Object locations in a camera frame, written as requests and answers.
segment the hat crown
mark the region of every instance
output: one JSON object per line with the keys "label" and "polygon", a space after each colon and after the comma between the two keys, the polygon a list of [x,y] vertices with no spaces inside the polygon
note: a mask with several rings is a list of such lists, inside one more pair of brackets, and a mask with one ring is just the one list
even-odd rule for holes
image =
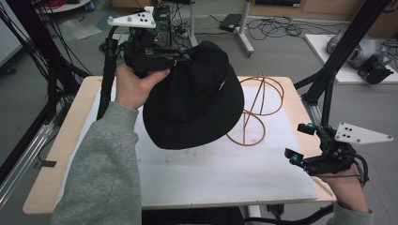
{"label": "hat crown", "polygon": [[173,123],[196,120],[217,104],[227,78],[228,55],[209,41],[190,49],[192,63],[172,72],[168,116]]}
{"label": "hat crown", "polygon": [[154,144],[184,149],[213,142],[231,130],[244,105],[242,87],[226,52],[203,41],[188,50],[144,105],[144,124]]}

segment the floor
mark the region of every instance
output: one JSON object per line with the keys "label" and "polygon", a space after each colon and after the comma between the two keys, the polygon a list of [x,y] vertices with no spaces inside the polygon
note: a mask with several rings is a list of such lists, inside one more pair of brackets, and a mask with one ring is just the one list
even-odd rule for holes
{"label": "floor", "polygon": [[[82,40],[68,41],[69,47],[82,61],[87,69],[96,75],[101,75],[103,69],[103,54],[99,45],[106,38],[109,28],[104,22],[109,15],[115,14],[106,6],[99,7],[94,12],[86,12],[83,8],[57,14],[57,19],[64,22],[71,19],[81,20],[82,25],[94,24],[102,31],[92,37]],[[273,34],[274,37],[264,38],[263,33],[253,29],[253,36],[247,35],[254,47],[255,53],[248,57],[239,39],[234,34],[209,35],[208,33],[223,32],[214,29],[217,22],[211,17],[197,19],[196,26],[202,29],[196,33],[197,40],[211,40],[224,49],[229,56],[230,63],[240,76],[254,76],[264,71],[269,76],[284,76],[299,82],[316,73],[322,64],[305,40],[299,37],[279,37],[283,31]],[[331,24],[329,22],[312,22],[316,24]],[[331,32],[337,32],[344,24],[328,26]],[[309,28],[319,34],[321,31]],[[1,131],[0,162],[3,162],[13,147],[18,143],[27,128],[36,118],[46,103],[46,82],[40,77],[36,66],[29,56],[21,51],[10,62],[17,69],[15,74],[8,74],[4,70],[0,74],[0,117]],[[341,121],[368,128],[378,132],[398,136],[398,98],[397,84],[379,85],[342,85],[336,84],[333,90],[329,123],[336,128]],[[308,87],[298,90],[304,94]],[[49,144],[41,153],[45,157],[51,147]],[[366,158],[369,165],[370,181],[365,192],[371,209],[375,212],[375,224],[398,224],[398,149],[397,141],[355,145],[357,151]],[[17,186],[7,203],[0,211],[0,223],[11,224],[49,224],[49,215],[26,215],[23,203],[32,187],[39,170],[30,168]],[[284,208],[282,219],[305,218],[327,203],[288,204]],[[267,208],[261,206],[263,217],[269,217]],[[331,215],[322,218],[315,224],[325,224]]]}

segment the gray sleeve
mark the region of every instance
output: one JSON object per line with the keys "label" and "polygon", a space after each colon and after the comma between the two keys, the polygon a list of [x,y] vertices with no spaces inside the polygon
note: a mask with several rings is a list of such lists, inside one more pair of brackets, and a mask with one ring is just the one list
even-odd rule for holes
{"label": "gray sleeve", "polygon": [[141,224],[137,115],[110,102],[91,125],[71,163],[52,224]]}
{"label": "gray sleeve", "polygon": [[334,217],[331,218],[327,225],[372,225],[374,224],[374,213],[359,213],[352,210],[348,210],[335,203],[333,206]]}

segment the hand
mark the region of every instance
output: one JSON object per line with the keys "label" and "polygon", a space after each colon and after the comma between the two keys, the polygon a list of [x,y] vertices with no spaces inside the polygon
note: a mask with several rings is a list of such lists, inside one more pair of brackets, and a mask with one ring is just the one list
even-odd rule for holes
{"label": "hand", "polygon": [[369,213],[365,194],[359,180],[359,172],[355,164],[349,170],[318,175],[326,182],[336,195],[337,202],[344,208]]}
{"label": "hand", "polygon": [[170,69],[156,71],[140,79],[126,64],[118,65],[115,102],[135,110],[140,108],[146,102],[153,86],[161,82],[169,73]]}

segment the equipment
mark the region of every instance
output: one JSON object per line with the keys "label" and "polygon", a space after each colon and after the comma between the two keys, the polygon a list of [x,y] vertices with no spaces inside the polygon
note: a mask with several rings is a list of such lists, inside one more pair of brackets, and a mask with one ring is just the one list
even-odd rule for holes
{"label": "equipment", "polygon": [[[366,32],[388,3],[389,1],[387,0],[383,2],[377,0],[365,1],[357,16],[344,32],[344,35],[339,35],[341,39],[333,48],[325,65],[313,76],[295,83],[296,89],[313,83],[308,92],[301,96],[301,99],[314,125],[301,125],[298,130],[310,134],[316,130],[316,134],[321,141],[320,149],[322,154],[319,157],[302,160],[302,156],[292,154],[290,149],[286,149],[285,155],[290,159],[291,163],[304,168],[309,175],[344,171],[349,163],[352,164],[354,162],[352,157],[359,158],[362,164],[366,166],[365,160],[356,153],[350,144],[336,139],[336,130],[329,125],[331,94],[337,72],[358,47]],[[317,101],[324,92],[324,105],[321,113],[317,107]],[[367,174],[365,174],[362,182],[366,182],[366,176]]]}
{"label": "equipment", "polygon": [[155,44],[162,47],[172,47],[170,6],[155,8],[153,18],[156,23],[155,31],[157,33]]}
{"label": "equipment", "polygon": [[[355,158],[362,161],[366,167],[366,161],[357,154],[351,143],[380,143],[393,140],[391,135],[381,134],[361,127],[355,127],[341,123],[338,130],[332,127],[320,127],[314,124],[299,124],[298,131],[319,137],[322,150],[321,156],[305,158],[302,154],[286,148],[284,155],[289,158],[291,164],[299,166],[310,176],[323,173],[338,173],[348,170]],[[362,184],[368,180],[367,173],[361,178]]]}
{"label": "equipment", "polygon": [[239,25],[240,19],[242,19],[242,14],[228,14],[220,24],[220,29],[233,32]]}
{"label": "equipment", "polygon": [[[154,45],[158,35],[155,32],[156,23],[153,12],[153,7],[145,7],[137,9],[130,16],[108,19],[108,24],[113,27],[105,40],[105,63],[97,119],[101,119],[105,114],[111,100],[116,59],[121,50],[124,50],[126,64],[133,68],[140,78],[144,78],[149,71],[164,70],[172,68],[177,63],[190,61],[190,56],[185,49],[176,50]],[[130,28],[129,39],[120,46],[117,45],[116,39],[112,39],[118,26]]]}
{"label": "equipment", "polygon": [[[344,33],[345,29],[340,29],[330,39],[327,45],[328,53],[333,52]],[[365,36],[349,55],[347,62],[351,67],[359,70],[358,74],[367,83],[377,84],[393,73],[385,68],[391,60],[388,47],[383,46],[382,42],[378,39]]]}

